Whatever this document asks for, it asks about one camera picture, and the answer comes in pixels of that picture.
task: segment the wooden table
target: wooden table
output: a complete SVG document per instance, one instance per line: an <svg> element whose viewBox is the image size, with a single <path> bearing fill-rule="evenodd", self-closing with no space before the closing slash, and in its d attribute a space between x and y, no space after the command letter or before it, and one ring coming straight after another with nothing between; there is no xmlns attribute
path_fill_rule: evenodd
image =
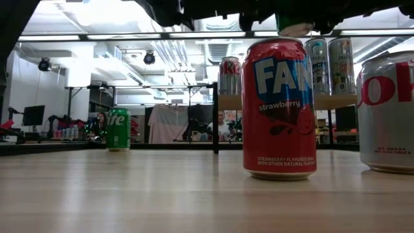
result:
<svg viewBox="0 0 414 233"><path fill-rule="evenodd" d="M319 151L308 181L243 170L241 151L0 157L0 232L414 232L414 176Z"/></svg>

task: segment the man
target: man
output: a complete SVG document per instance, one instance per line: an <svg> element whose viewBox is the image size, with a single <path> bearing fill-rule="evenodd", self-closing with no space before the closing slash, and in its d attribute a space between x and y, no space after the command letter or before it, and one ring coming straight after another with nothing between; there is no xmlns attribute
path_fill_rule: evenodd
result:
<svg viewBox="0 0 414 233"><path fill-rule="evenodd" d="M213 131L213 122L208 125L208 127ZM224 111L219 111L219 135L229 135L230 130L228 129L228 124L224 122Z"/></svg>

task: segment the fanta logo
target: fanta logo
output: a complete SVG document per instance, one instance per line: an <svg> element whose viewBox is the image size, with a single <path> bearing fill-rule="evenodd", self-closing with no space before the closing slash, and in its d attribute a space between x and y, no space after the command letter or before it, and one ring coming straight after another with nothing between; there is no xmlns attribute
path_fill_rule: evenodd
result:
<svg viewBox="0 0 414 233"><path fill-rule="evenodd" d="M407 62L401 62L395 64L397 71L397 97L399 102L412 101L411 92L414 89L414 83L411 83L409 78L409 65ZM372 100L369 93L372 92L371 84L376 81L380 86L380 90L375 90L375 93L379 93L378 100ZM361 73L358 75L358 84L361 82ZM391 78L385 76L374 76L368 78L359 88L360 99L358 100L357 107L360 107L362 103L366 105L380 105L388 102L395 95L395 83Z"/></svg>
<svg viewBox="0 0 414 233"><path fill-rule="evenodd" d="M302 61L281 61L276 63L274 58L266 58L254 63L257 91L259 94L269 90L274 94L282 91L285 85L289 89L305 91L311 88L312 74Z"/></svg>
<svg viewBox="0 0 414 233"><path fill-rule="evenodd" d="M240 74L240 65L236 62L225 61L220 66L220 74Z"/></svg>
<svg viewBox="0 0 414 233"><path fill-rule="evenodd" d="M109 116L108 126L112 126L112 125L121 126L124 123L124 121L125 121L124 116L117 116L117 115Z"/></svg>
<svg viewBox="0 0 414 233"><path fill-rule="evenodd" d="M265 103L301 100L301 105L313 103L312 67L310 58L281 60L264 58L253 63L256 91Z"/></svg>

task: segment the bottle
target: bottle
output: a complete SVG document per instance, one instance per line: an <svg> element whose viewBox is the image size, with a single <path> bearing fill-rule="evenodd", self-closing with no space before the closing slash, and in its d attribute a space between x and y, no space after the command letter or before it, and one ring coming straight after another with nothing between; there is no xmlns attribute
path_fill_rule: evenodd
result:
<svg viewBox="0 0 414 233"><path fill-rule="evenodd" d="M73 126L73 128L72 128L72 130L74 131L73 132L73 139L74 140L76 140L76 139L78 139L79 138L79 129L78 129L78 125L74 125Z"/></svg>
<svg viewBox="0 0 414 233"><path fill-rule="evenodd" d="M70 140L71 139L71 134L72 134L72 128L67 128L66 129L66 139Z"/></svg>

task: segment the green soda can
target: green soda can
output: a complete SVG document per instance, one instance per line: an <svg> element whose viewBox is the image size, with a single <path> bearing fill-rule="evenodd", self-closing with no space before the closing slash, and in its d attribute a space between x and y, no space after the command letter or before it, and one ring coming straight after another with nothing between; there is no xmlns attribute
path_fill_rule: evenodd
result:
<svg viewBox="0 0 414 233"><path fill-rule="evenodd" d="M106 148L109 151L125 151L131 146L131 112L113 107L108 113Z"/></svg>

